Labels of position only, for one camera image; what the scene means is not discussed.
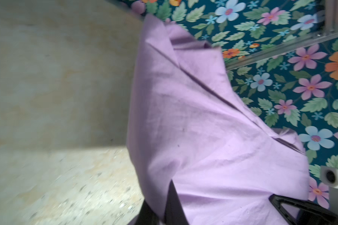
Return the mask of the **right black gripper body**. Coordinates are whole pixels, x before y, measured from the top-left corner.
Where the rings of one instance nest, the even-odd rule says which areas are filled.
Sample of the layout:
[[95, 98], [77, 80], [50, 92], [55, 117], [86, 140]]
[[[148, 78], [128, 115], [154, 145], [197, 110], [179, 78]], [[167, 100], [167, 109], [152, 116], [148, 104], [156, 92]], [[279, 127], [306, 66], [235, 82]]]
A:
[[338, 225], [338, 215], [311, 201], [271, 195], [270, 203], [289, 225]]

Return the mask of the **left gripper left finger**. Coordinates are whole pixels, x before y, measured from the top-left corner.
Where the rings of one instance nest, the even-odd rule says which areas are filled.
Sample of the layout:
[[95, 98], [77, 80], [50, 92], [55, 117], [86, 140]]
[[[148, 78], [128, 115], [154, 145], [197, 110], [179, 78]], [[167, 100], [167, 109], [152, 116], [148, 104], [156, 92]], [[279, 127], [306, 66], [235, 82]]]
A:
[[159, 217], [150, 208], [146, 201], [143, 202], [134, 225], [159, 225]]

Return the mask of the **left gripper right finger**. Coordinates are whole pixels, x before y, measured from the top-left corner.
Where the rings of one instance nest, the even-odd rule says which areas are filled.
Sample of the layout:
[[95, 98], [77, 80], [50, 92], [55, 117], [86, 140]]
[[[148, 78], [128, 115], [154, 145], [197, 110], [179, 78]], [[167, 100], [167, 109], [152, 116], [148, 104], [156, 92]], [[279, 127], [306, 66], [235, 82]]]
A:
[[167, 202], [165, 206], [164, 224], [189, 225], [173, 181], [169, 184]]

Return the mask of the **purple pants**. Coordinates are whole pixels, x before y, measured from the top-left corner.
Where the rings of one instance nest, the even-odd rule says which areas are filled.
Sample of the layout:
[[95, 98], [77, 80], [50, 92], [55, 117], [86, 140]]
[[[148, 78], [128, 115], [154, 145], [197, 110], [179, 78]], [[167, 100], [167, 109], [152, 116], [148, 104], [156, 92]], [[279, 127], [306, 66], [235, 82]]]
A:
[[162, 223], [171, 181], [189, 225], [284, 225], [269, 197], [309, 196], [297, 133], [270, 128], [244, 104], [219, 48], [152, 15], [140, 39], [127, 148]]

